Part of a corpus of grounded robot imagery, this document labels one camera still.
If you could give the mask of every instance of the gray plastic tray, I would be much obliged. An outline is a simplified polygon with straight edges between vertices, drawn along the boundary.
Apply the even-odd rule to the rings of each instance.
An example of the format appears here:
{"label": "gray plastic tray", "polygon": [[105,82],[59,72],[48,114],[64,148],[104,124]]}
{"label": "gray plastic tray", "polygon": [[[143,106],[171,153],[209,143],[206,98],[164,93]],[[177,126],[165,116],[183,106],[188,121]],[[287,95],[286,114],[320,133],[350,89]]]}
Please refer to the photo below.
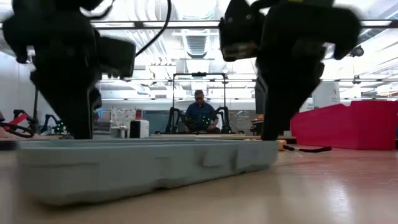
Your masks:
{"label": "gray plastic tray", "polygon": [[21,141],[21,189],[48,205],[96,203],[267,169],[276,141]]}

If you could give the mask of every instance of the small white device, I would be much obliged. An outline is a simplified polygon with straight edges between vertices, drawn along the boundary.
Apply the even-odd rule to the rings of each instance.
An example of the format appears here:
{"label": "small white device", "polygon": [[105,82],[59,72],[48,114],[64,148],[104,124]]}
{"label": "small white device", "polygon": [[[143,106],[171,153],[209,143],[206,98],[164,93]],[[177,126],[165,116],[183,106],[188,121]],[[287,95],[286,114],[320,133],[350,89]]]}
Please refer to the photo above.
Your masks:
{"label": "small white device", "polygon": [[130,138],[148,138],[149,137],[149,121],[134,120],[130,122]]}

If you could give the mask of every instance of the blue shirt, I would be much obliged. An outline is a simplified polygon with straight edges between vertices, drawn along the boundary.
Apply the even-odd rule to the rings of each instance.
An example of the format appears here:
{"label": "blue shirt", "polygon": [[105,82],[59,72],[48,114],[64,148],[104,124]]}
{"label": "blue shirt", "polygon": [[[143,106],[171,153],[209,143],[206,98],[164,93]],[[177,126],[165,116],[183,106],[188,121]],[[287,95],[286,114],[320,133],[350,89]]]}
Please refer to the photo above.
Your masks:
{"label": "blue shirt", "polygon": [[202,106],[192,103],[189,105],[185,115],[197,123],[197,130],[192,131],[204,131],[211,124],[211,121],[216,119],[214,112],[214,108],[206,102]]}

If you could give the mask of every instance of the red box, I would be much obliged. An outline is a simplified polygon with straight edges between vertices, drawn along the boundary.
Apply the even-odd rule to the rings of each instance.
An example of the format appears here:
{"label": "red box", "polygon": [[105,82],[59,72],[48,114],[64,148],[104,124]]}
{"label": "red box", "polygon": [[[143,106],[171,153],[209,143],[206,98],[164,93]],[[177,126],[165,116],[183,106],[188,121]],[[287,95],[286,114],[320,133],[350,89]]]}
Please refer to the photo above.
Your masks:
{"label": "red box", "polygon": [[296,114],[291,125],[300,145],[393,150],[398,102],[368,100],[327,106]]}

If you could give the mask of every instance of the man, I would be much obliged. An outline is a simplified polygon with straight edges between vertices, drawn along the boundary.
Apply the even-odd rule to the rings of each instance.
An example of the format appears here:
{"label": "man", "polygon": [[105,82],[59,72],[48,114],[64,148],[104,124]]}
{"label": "man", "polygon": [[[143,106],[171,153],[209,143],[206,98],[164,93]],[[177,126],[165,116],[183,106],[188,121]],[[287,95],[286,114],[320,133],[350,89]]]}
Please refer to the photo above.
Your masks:
{"label": "man", "polygon": [[203,91],[195,91],[195,102],[189,105],[185,115],[196,122],[197,129],[189,130],[187,128],[187,131],[214,131],[218,124],[218,117],[214,112],[214,108],[205,102]]}

